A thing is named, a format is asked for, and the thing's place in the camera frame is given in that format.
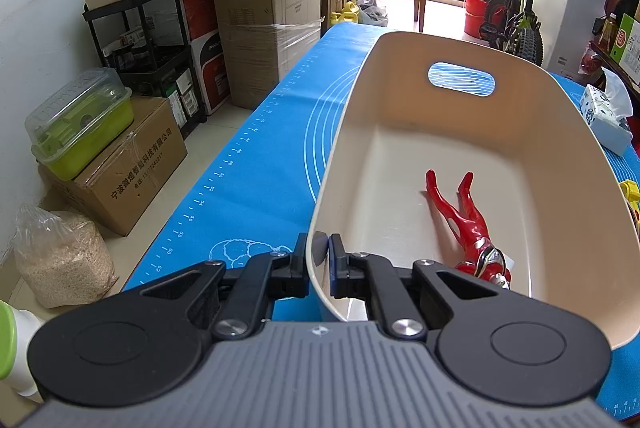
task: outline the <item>bicycle wheel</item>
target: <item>bicycle wheel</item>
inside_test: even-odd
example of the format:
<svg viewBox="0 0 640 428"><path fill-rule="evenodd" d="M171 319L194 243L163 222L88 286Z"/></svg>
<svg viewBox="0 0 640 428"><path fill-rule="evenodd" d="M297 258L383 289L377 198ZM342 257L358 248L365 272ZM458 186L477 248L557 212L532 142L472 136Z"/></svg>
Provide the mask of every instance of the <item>bicycle wheel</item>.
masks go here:
<svg viewBox="0 0 640 428"><path fill-rule="evenodd" d="M498 32L504 32L507 19L507 0L490 0L484 10L484 20L492 23Z"/></svg>
<svg viewBox="0 0 640 428"><path fill-rule="evenodd" d="M545 55L545 49L542 45L542 35L540 35L540 29L535 29L534 33L536 35L536 65L542 66L542 59Z"/></svg>
<svg viewBox="0 0 640 428"><path fill-rule="evenodd" d="M533 29L519 29L513 47L513 55L526 59L533 64L538 62L538 50L536 46L536 31Z"/></svg>

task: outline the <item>red action figure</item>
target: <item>red action figure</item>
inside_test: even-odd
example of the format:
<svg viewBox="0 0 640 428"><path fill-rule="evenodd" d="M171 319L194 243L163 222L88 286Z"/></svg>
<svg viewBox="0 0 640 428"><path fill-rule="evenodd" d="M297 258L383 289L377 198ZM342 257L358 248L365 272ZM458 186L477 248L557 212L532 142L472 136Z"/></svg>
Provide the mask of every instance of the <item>red action figure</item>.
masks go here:
<svg viewBox="0 0 640 428"><path fill-rule="evenodd" d="M427 193L438 211L447 219L456 240L465 251L465 261L456 265L456 269L508 289L511 273L506 267L504 255L492 244L484 218L471 198L474 174L467 172L458 186L462 210L467 218L462 217L455 207L442 198L433 170L427 172L426 178Z"/></svg>

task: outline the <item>clear plastic lid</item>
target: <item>clear plastic lid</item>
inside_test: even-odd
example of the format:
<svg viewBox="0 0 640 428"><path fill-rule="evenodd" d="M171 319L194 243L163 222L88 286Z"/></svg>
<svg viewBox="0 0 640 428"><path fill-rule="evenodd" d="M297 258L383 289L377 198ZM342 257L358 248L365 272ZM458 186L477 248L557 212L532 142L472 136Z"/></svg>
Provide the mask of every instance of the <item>clear plastic lid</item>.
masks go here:
<svg viewBox="0 0 640 428"><path fill-rule="evenodd" d="M113 68L91 68L82 72L24 121L33 154L43 160L66 150L130 94Z"/></svg>

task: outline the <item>white wall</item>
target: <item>white wall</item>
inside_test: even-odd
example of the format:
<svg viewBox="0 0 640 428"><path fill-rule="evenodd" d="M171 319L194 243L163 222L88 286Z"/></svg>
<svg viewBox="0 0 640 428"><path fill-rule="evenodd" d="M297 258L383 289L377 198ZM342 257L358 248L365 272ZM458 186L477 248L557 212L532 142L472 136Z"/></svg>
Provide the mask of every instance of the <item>white wall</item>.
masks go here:
<svg viewBox="0 0 640 428"><path fill-rule="evenodd" d="M30 153L24 119L90 66L99 66L82 0L0 0L0 259L22 202L46 187Z"/></svg>

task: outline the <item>cream plastic basket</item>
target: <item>cream plastic basket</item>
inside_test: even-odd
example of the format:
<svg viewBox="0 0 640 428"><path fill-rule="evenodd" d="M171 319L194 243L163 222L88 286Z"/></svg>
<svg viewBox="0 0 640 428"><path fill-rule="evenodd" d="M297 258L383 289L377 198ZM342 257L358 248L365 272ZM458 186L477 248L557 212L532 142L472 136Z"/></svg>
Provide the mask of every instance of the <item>cream plastic basket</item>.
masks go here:
<svg viewBox="0 0 640 428"><path fill-rule="evenodd" d="M435 86L436 62L488 72L487 96ZM530 62L473 43L384 34L354 82L311 222L348 252L462 260L425 195L433 169L445 199L474 172L471 194L494 244L514 260L511 288L584 316L612 347L640 326L640 246L614 173L574 104ZM310 279L338 319L366 319L336 300L321 252L306 246Z"/></svg>

